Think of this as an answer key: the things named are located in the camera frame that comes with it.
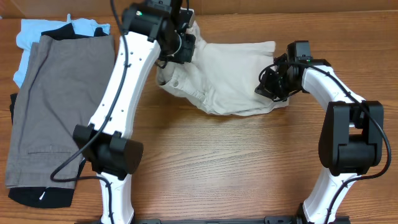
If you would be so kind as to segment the beige shorts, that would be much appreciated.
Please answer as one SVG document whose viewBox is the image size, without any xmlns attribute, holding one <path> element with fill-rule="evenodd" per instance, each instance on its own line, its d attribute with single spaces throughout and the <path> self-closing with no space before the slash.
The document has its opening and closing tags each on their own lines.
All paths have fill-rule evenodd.
<svg viewBox="0 0 398 224">
<path fill-rule="evenodd" d="M 273 62 L 274 41 L 214 44 L 201 36 L 198 24 L 187 32 L 196 37 L 192 61 L 157 69 L 162 89 L 215 115 L 252 116 L 288 106 L 288 101 L 274 102 L 254 91 L 260 71 Z"/>
</svg>

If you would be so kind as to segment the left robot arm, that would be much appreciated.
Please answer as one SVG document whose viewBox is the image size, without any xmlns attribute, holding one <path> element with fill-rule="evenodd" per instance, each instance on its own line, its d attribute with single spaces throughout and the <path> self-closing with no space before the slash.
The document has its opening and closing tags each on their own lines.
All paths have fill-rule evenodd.
<svg viewBox="0 0 398 224">
<path fill-rule="evenodd" d="M 157 61 L 188 63 L 195 36 L 186 30 L 194 10 L 179 0 L 133 3 L 116 18 L 118 56 L 102 100 L 88 125 L 77 125 L 73 140 L 101 184 L 103 214 L 99 223 L 134 223 L 131 179 L 143 155 L 131 139 L 137 105 Z"/>
</svg>

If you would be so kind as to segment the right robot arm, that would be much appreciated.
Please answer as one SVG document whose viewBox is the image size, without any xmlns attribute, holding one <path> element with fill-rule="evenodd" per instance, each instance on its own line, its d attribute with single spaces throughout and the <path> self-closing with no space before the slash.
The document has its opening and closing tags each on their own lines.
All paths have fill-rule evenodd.
<svg viewBox="0 0 398 224">
<path fill-rule="evenodd" d="M 325 59 L 311 55 L 310 44 L 297 40 L 259 74 L 255 92 L 277 103 L 298 92 L 311 94 L 326 111 L 318 142 L 323 166 L 311 194 L 294 216 L 265 217 L 265 223 L 349 223 L 336 211 L 352 185 L 390 148 L 383 130 L 384 108 L 352 92 Z"/>
</svg>

